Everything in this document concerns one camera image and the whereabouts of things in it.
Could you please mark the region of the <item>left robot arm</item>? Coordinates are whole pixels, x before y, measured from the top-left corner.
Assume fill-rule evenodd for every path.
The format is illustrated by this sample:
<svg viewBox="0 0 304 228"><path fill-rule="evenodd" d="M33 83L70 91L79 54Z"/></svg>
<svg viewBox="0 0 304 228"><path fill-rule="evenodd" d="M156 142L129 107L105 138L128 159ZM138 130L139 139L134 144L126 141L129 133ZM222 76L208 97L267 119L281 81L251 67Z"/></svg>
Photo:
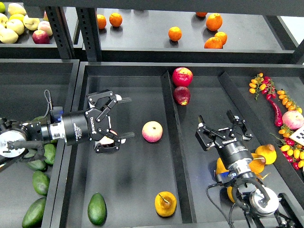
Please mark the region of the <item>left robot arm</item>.
<svg viewBox="0 0 304 228"><path fill-rule="evenodd" d="M96 153L115 152L133 132L117 135L112 131L110 111L116 104L130 102L111 90L86 95L89 108L64 113L61 107L52 105L49 90L44 91L47 111L42 119L22 123L0 120L0 169L15 162L31 162L45 158L44 146L52 140L63 139L66 145L95 142Z"/></svg>

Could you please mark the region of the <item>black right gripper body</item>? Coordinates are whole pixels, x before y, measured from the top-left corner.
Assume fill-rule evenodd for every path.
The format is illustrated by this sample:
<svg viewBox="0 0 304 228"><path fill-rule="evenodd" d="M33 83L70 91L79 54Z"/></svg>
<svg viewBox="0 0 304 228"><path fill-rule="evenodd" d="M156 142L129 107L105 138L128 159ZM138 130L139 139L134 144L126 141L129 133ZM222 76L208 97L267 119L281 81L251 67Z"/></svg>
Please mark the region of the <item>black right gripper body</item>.
<svg viewBox="0 0 304 228"><path fill-rule="evenodd" d="M214 140L215 147L229 171L251 171L249 164L253 160L245 141L251 140L252 133L233 133L232 129L219 129Z"/></svg>

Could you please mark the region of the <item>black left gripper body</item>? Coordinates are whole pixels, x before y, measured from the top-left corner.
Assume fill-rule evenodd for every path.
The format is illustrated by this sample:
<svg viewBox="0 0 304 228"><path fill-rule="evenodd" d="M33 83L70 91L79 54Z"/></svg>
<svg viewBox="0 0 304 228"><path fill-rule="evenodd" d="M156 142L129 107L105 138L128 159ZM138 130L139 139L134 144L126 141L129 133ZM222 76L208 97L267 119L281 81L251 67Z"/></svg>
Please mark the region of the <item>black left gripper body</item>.
<svg viewBox="0 0 304 228"><path fill-rule="evenodd" d="M97 108L65 113L62 115L61 123L64 127L67 145L75 145L87 141L98 142L108 136L111 130L110 116Z"/></svg>

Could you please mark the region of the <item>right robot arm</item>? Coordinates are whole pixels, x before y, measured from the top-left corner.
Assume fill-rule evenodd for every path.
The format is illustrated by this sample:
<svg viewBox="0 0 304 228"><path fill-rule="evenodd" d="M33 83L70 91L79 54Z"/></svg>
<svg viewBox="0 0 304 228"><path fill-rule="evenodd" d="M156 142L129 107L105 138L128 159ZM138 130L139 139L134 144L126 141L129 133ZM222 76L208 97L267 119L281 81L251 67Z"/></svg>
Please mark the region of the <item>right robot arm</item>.
<svg viewBox="0 0 304 228"><path fill-rule="evenodd" d="M262 155L250 152L245 142L251 140L252 132L246 127L246 121L227 111L231 127L218 130L206 126L202 116L195 136L204 151L214 147L219 155L214 171L215 184L207 188L224 186L235 207L242 209L248 227L264 227L261 219L274 216L275 228L302 228L304 222L296 214L295 207L284 193L276 194L266 187L258 176L255 164L265 165Z"/></svg>

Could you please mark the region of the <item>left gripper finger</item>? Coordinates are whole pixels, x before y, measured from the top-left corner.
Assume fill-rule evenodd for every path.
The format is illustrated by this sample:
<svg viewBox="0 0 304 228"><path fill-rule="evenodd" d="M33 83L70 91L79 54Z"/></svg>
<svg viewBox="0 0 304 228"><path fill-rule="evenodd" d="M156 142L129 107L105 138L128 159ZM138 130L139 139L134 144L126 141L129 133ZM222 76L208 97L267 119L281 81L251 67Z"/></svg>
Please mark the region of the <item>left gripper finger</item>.
<svg viewBox="0 0 304 228"><path fill-rule="evenodd" d="M100 133L101 133L101 139L104 136L107 136L108 138L113 139L114 143L110 144L110 145L101 145L98 142L101 139L95 141L94 150L96 153L113 153L113 152L119 151L121 145L126 142L126 139L129 139L129 138L132 138L135 136L135 134L133 132L127 132L127 133L118 135L117 132L115 132L114 130L106 130L106 131L102 130L102 131L100 131Z"/></svg>
<svg viewBox="0 0 304 228"><path fill-rule="evenodd" d="M122 98L109 89L87 94L86 98L89 104L86 118L92 123L100 123L104 118L108 117L115 105L131 101L131 98Z"/></svg>

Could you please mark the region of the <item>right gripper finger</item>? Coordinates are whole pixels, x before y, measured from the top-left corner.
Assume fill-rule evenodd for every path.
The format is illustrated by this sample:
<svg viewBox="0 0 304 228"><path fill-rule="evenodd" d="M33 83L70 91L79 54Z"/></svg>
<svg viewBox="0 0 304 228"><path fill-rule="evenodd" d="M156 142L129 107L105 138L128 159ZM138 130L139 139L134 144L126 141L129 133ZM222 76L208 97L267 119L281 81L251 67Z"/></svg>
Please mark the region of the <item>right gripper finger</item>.
<svg viewBox="0 0 304 228"><path fill-rule="evenodd" d="M222 134L214 129L206 126L202 115L198 117L199 125L196 129L195 136L204 151L209 150L215 146L215 140L217 137L222 139Z"/></svg>
<svg viewBox="0 0 304 228"><path fill-rule="evenodd" d="M226 114L232 123L232 126L229 128L226 144L250 141L253 137L253 133L247 128L245 119L241 119L237 115L234 115L231 110L227 110Z"/></svg>

